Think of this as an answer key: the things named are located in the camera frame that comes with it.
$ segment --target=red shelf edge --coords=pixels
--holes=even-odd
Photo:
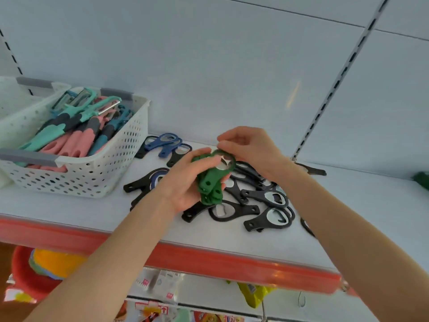
[[[28,247],[90,255],[109,233],[0,216],[0,241]],[[308,292],[334,293],[339,274],[285,263],[158,243],[147,266],[219,279]]]

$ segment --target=hand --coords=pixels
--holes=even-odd
[[[275,182],[279,165],[290,162],[264,129],[257,127],[236,127],[217,137],[217,147],[237,160],[246,161],[266,179]]]
[[[205,170],[216,167],[221,163],[221,156],[207,157],[195,162],[192,158],[210,153],[212,150],[201,148],[183,156],[170,171],[158,182],[155,190],[162,192],[170,202],[174,213],[189,209],[201,200],[201,194],[196,184],[196,176]],[[222,189],[229,175],[222,179]]]

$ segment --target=person's left hand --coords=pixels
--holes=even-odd
[[[183,156],[170,171],[158,182],[155,190],[161,192],[170,202],[174,213],[189,209],[201,200],[201,194],[196,184],[196,176],[205,170],[216,167],[221,162],[221,156],[207,157],[195,162],[192,158],[210,153],[209,147],[190,151]],[[222,189],[230,174],[222,179]]]

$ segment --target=finger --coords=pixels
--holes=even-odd
[[[234,156],[239,156],[241,158],[245,157],[244,154],[246,146],[241,146],[238,143],[223,140],[217,144],[217,147],[223,151],[233,154]]]
[[[222,133],[217,137],[218,141],[231,140],[233,138],[244,138],[254,134],[254,127],[235,127],[227,132]]]
[[[195,161],[190,164],[190,173],[196,176],[209,168],[216,167],[220,164],[221,159],[221,156],[213,156]]]
[[[196,156],[201,156],[202,154],[206,154],[212,152],[210,147],[200,148],[197,150],[189,151],[185,156],[183,156],[180,160],[184,162],[190,162],[192,158]]]
[[[222,177],[221,179],[221,183],[225,183],[225,181],[231,176],[231,173],[229,173],[228,175]]]

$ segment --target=wooden floor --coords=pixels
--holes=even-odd
[[[35,308],[35,304],[7,302],[4,303],[6,280],[10,275],[10,262],[15,246],[0,243],[0,321],[21,322]]]

